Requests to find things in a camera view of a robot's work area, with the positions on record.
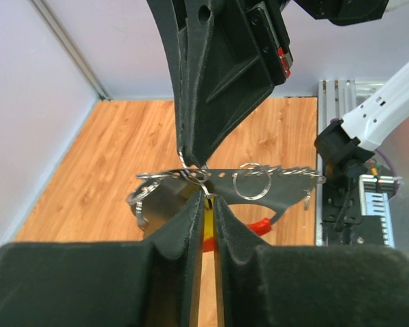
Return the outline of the red-handled metal key organizer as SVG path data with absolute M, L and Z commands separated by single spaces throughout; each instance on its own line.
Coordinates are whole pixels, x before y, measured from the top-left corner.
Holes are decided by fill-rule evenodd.
M 250 223 L 247 228 L 257 236 L 272 230 L 281 216 L 326 178 L 311 167 L 283 168 L 251 163 L 238 169 L 183 168 L 158 173 L 141 173 L 142 181 L 127 197 L 138 227 L 146 237 L 160 229 L 199 190 L 206 197 L 223 198 L 228 205 L 253 204 L 269 208 L 271 218 Z

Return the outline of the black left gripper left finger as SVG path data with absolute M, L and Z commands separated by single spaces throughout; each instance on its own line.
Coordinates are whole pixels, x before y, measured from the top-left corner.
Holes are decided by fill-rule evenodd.
M 196 326 L 204 198 L 141 241 L 0 247 L 0 326 Z

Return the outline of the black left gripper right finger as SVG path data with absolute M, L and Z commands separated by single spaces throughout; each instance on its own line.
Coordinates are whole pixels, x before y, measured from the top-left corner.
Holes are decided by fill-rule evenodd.
M 409 326 L 409 259 L 379 245 L 274 246 L 213 205 L 219 326 Z

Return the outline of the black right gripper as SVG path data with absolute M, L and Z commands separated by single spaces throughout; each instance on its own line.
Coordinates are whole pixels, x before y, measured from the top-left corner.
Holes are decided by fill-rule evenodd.
M 177 150 L 202 167 L 290 77 L 288 1 L 148 1 L 175 102 Z

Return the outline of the yellow tagged key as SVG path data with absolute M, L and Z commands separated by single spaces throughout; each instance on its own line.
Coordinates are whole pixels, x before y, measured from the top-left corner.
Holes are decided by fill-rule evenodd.
M 204 199 L 196 221 L 198 231 L 192 244 L 194 258 L 189 326 L 223 326 L 219 321 L 219 281 L 217 277 L 217 245 L 214 233 L 214 197 Z

